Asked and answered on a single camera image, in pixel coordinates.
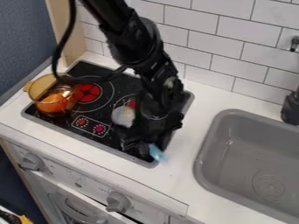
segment oven handle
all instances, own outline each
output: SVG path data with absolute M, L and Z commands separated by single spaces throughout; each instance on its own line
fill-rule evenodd
M 106 217 L 99 217 L 99 216 L 88 217 L 86 215 L 83 215 L 82 213 L 77 212 L 75 208 L 71 208 L 70 206 L 67 205 L 70 204 L 70 199 L 68 199 L 65 196 L 62 196 L 61 194 L 55 194 L 53 196 L 53 201 L 63 214 L 66 214 L 67 216 L 71 217 L 75 221 L 78 221 L 79 223 L 108 224 L 108 218 Z

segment gray sink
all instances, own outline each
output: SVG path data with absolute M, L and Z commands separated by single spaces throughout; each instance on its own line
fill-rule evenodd
M 219 113 L 194 164 L 207 191 L 299 223 L 299 128 L 240 110 Z

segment subway tile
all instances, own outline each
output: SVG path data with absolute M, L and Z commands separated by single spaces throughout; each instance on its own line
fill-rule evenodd
M 234 77 L 222 73 L 215 73 L 209 70 L 194 66 L 186 66 L 185 78 L 208 86 L 231 90 Z
M 165 51 L 175 61 L 203 68 L 208 68 L 210 66 L 212 57 L 210 53 L 199 52 L 185 47 L 169 44 L 165 45 Z
M 185 29 L 215 33 L 218 16 L 204 12 L 165 6 L 165 23 Z
M 299 28 L 299 5 L 256 0 L 252 20 L 266 24 Z
M 87 50 L 92 53 L 103 54 L 103 47 L 100 41 L 96 41 L 90 38 L 85 38 L 87 44 Z
M 191 0 L 148 0 L 148 1 L 158 3 L 158 4 L 169 4 L 169 5 L 183 7 L 183 8 L 191 7 Z
M 254 0 L 193 0 L 192 8 L 234 18 L 250 18 Z
M 263 82 L 268 68 L 236 59 L 214 55 L 212 57 L 213 71 L 231 74 L 251 81 Z
M 299 36 L 299 31 L 298 30 L 283 28 L 282 35 L 279 39 L 277 47 L 281 48 L 283 50 L 289 50 L 289 48 L 291 47 L 292 38 L 294 36 Z
M 218 35 L 266 46 L 276 46 L 281 28 L 231 17 L 220 17 Z
M 187 46 L 187 30 L 164 24 L 158 24 L 157 27 L 164 42 L 179 46 Z
M 299 72 L 299 54 L 263 45 L 245 44 L 242 60 L 264 66 Z
M 94 18 L 94 16 L 83 6 L 78 6 L 78 14 L 80 21 L 92 24 L 92 25 L 98 25 L 98 21 Z
M 280 89 L 278 87 L 270 87 L 239 78 L 237 78 L 234 83 L 233 92 L 278 104 L 283 104 L 285 96 L 290 93 L 288 90 Z
M 188 46 L 200 51 L 238 59 L 242 51 L 243 42 L 190 31 Z
M 84 29 L 84 35 L 86 38 L 96 39 L 102 42 L 106 42 L 106 37 L 99 27 L 94 24 L 82 24 Z
M 174 61 L 173 63 L 174 63 L 174 65 L 177 68 L 177 75 L 178 75 L 178 77 L 181 80 L 184 79 L 184 67 L 185 67 L 185 64 L 179 63 L 179 62 L 176 62 L 176 61 Z
M 157 23 L 163 22 L 164 6 L 159 3 L 144 2 L 141 0 L 126 0 L 126 3 L 134 8 L 138 15 Z
M 295 91 L 299 86 L 299 74 L 270 68 L 265 83 Z
M 110 58 L 112 58 L 112 55 L 111 55 L 111 52 L 110 52 L 110 49 L 109 49 L 107 43 L 103 43 L 103 54 L 104 54 L 104 56 L 106 56 L 106 57 L 110 57 Z

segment burner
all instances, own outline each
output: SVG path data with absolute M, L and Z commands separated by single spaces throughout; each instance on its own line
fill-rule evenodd
M 102 109 L 111 102 L 114 96 L 115 87 L 110 81 L 81 85 L 79 93 L 76 94 L 79 107 L 74 112 L 89 113 Z
M 76 99 L 78 103 L 91 103 L 99 99 L 103 91 L 97 84 L 86 84 L 79 86 Z

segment gray wall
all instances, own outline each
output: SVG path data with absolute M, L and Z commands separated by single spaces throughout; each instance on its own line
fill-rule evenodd
M 55 45 L 45 0 L 0 0 L 0 96 L 47 60 Z

